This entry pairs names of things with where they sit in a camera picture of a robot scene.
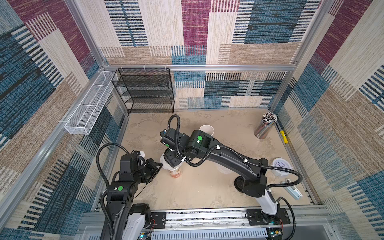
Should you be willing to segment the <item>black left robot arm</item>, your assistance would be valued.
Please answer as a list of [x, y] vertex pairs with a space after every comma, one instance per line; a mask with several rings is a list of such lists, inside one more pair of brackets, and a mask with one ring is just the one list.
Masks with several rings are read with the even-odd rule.
[[[110, 182], [100, 165], [103, 149], [116, 146], [126, 154], [120, 160], [118, 171]], [[96, 164], [106, 190], [100, 196], [100, 206], [105, 215], [101, 240], [138, 240], [143, 229], [150, 229], [155, 221], [148, 204], [133, 204], [140, 184], [149, 184], [158, 175], [162, 163], [153, 159], [145, 160], [139, 151], [129, 153], [123, 146], [108, 143], [99, 148]]]

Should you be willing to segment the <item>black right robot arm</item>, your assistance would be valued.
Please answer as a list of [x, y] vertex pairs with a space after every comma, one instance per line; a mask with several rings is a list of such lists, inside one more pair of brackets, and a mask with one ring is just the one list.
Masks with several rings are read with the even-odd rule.
[[[272, 188], [292, 187], [300, 184], [303, 176], [292, 169], [270, 166], [265, 158], [252, 159], [238, 153], [236, 150], [223, 145], [208, 132], [195, 130], [191, 135], [180, 132], [181, 119], [179, 115], [172, 115], [167, 128], [161, 131], [161, 143], [167, 147], [163, 156], [172, 168], [182, 163], [197, 168], [206, 161], [217, 163], [239, 176], [235, 179], [235, 188], [257, 200], [261, 207], [261, 220], [266, 225], [279, 224], [276, 233], [269, 233], [268, 240], [284, 239], [284, 222], [282, 219], [280, 201], [287, 203], [284, 197], [275, 199]], [[297, 180], [282, 184], [268, 184], [266, 172], [268, 170], [282, 171], [297, 176]]]

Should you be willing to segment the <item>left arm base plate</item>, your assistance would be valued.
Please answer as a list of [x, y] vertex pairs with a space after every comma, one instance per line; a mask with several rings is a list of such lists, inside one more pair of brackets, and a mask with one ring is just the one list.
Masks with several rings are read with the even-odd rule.
[[151, 221], [149, 229], [165, 229], [167, 220], [166, 212], [151, 212]]

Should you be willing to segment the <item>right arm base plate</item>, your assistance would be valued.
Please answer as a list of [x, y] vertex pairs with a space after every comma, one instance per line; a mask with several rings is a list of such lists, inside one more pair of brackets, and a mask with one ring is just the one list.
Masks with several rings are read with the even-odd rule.
[[289, 225], [291, 220], [287, 213], [287, 209], [278, 209], [276, 215], [268, 215], [262, 212], [261, 209], [248, 209], [245, 214], [250, 226], [262, 226], [262, 225]]

